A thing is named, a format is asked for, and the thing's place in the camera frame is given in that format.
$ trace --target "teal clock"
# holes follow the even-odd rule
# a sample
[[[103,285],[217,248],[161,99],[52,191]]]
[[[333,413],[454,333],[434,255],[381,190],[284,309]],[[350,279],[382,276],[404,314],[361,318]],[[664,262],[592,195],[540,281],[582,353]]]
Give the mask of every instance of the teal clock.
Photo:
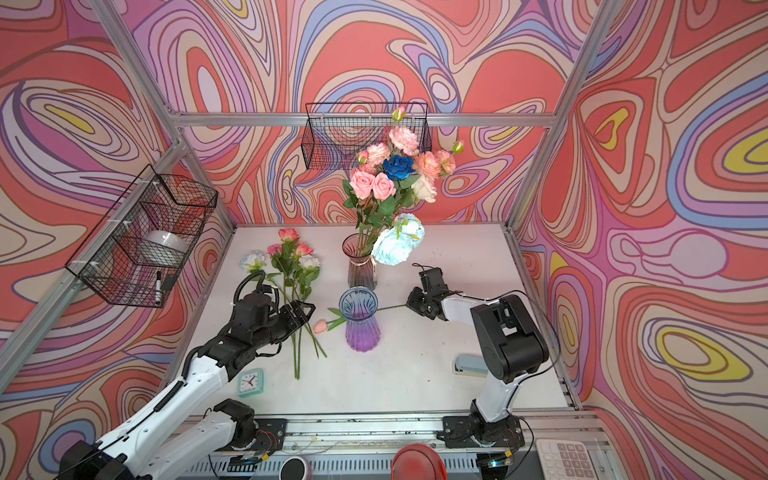
[[[237,380],[237,395],[241,397],[256,395],[264,391],[264,371],[249,370],[240,374]]]

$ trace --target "light blue flower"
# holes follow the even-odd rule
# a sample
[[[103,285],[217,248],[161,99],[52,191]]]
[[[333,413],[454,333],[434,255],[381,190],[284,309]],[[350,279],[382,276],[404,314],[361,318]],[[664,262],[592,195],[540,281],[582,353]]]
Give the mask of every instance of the light blue flower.
[[[405,262],[413,249],[424,239],[424,226],[412,214],[400,214],[392,228],[384,230],[373,244],[372,255],[384,265]]]
[[[240,261],[240,268],[248,272],[253,272],[254,270],[263,269],[265,266],[266,266],[266,256],[258,250],[254,250],[253,252],[248,253]]]

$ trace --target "glass vase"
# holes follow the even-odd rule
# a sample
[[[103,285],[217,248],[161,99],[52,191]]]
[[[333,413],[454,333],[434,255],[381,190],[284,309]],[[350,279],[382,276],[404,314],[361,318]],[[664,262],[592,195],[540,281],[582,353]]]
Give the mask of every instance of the glass vase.
[[[376,294],[364,286],[354,286],[341,296],[339,311],[346,318],[346,342],[353,350],[367,352],[381,340],[381,330],[373,316],[379,307]]]
[[[349,235],[342,243],[342,250],[349,258],[349,273],[347,274],[347,283],[349,288],[354,286],[364,286],[374,290],[378,279],[376,278],[376,262],[371,257],[370,252],[364,254],[368,235],[360,233]]]

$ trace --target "red bowl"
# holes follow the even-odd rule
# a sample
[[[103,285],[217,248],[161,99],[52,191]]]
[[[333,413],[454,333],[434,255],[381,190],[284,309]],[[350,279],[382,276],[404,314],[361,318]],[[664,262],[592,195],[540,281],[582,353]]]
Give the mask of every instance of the red bowl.
[[[392,480],[446,480],[440,455],[427,445],[403,448],[392,460]]]

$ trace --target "black wire basket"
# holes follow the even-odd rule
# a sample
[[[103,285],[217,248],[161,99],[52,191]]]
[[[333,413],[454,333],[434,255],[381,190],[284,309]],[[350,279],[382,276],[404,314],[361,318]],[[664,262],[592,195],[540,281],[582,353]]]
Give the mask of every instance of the black wire basket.
[[[406,115],[402,121],[394,121],[392,111],[401,106]],[[354,168],[357,153],[385,141],[392,127],[407,127],[416,134],[419,151],[432,149],[425,102],[316,102],[306,104],[305,109],[301,151],[307,170]]]
[[[96,253],[82,262],[73,254],[67,270],[107,303],[161,308],[217,199],[213,188],[188,177],[154,174]]]

